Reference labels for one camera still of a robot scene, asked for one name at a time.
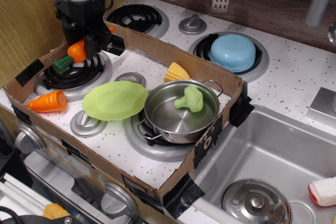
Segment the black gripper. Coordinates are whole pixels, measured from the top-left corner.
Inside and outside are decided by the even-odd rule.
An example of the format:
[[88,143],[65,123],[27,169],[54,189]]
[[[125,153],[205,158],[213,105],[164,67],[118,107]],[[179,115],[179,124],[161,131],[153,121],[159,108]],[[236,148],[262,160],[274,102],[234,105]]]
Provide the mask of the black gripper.
[[86,57],[91,59],[100,51],[110,51],[112,35],[103,21],[103,15],[113,6],[106,0],[56,0],[56,16],[61,20],[68,45],[84,39]]

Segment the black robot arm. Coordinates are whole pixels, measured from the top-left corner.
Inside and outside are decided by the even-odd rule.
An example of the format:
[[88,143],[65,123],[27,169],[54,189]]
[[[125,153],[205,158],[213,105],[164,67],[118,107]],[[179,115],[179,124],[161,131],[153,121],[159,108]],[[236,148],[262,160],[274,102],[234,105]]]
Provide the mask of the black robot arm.
[[92,58],[112,43],[112,35],[103,21],[106,0],[55,0],[56,17],[60,19],[68,45],[84,41],[87,58]]

